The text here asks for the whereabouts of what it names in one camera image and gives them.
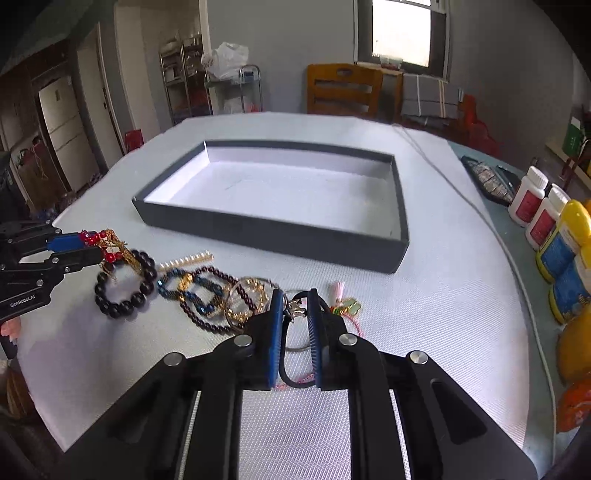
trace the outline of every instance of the black bead bracelet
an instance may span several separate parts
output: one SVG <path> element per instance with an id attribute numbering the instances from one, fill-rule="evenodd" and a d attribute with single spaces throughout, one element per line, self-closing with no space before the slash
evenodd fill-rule
<path id="1" fill-rule="evenodd" d="M 158 277 L 158 273 L 154 268 L 154 260 L 150 258 L 146 252 L 131 250 L 131 254 L 139 262 L 144 279 L 139 284 L 139 291 L 132 293 L 129 300 L 124 300 L 120 303 L 109 301 L 105 294 L 109 276 L 105 272 L 100 272 L 96 276 L 95 302 L 102 313 L 114 319 L 121 316 L 127 317 L 133 313 L 135 308 L 143 306 L 146 302 L 146 296 L 154 291 L 154 280 Z M 117 261 L 114 264 L 106 262 L 104 266 L 109 272 L 112 272 L 115 266 L 123 263 L 122 260 Z"/>

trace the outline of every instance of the white bottle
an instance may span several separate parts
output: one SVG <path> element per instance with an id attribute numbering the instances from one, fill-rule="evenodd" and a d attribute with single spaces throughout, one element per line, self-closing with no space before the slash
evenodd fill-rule
<path id="1" fill-rule="evenodd" d="M 526 226 L 532 221 L 546 196 L 544 191 L 546 185 L 548 185 L 546 175 L 531 166 L 527 175 L 521 179 L 519 190 L 509 205 L 509 216 L 513 218 L 515 223 Z"/>
<path id="2" fill-rule="evenodd" d="M 563 189 L 556 184 L 552 185 L 548 198 L 542 200 L 534 219 L 525 229 L 525 238 L 527 238 L 534 250 L 538 251 L 540 249 L 540 246 L 554 228 L 564 205 L 569 200 L 569 196 L 565 194 Z"/>

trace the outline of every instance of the white refrigerator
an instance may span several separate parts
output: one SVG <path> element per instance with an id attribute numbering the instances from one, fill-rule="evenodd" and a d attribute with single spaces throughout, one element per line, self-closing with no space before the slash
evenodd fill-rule
<path id="1" fill-rule="evenodd" d="M 39 91 L 39 100 L 49 137 L 64 175 L 74 192 L 99 171 L 69 77 L 61 77 Z"/>

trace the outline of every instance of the red label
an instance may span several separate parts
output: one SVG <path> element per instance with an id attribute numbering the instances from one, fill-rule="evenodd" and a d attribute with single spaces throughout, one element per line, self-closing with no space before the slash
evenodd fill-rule
<path id="1" fill-rule="evenodd" d="M 542 215 L 538 218 L 534 227 L 531 229 L 530 235 L 535 240 L 535 243 L 541 245 L 546 237 L 550 234 L 550 231 L 554 228 L 556 220 L 554 220 L 548 210 L 542 210 Z"/>
<path id="2" fill-rule="evenodd" d="M 531 219 L 534 217 L 535 213 L 538 211 L 540 204 L 542 203 L 542 199 L 539 199 L 529 190 L 525 192 L 519 207 L 515 211 L 515 214 L 524 222 L 530 223 Z"/>

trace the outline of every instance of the orange bottle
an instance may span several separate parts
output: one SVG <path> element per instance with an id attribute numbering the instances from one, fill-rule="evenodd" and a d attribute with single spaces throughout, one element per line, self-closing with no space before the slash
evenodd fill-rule
<path id="1" fill-rule="evenodd" d="M 571 384 L 591 372 L 591 304 L 566 324 L 557 347 L 558 371 Z"/>

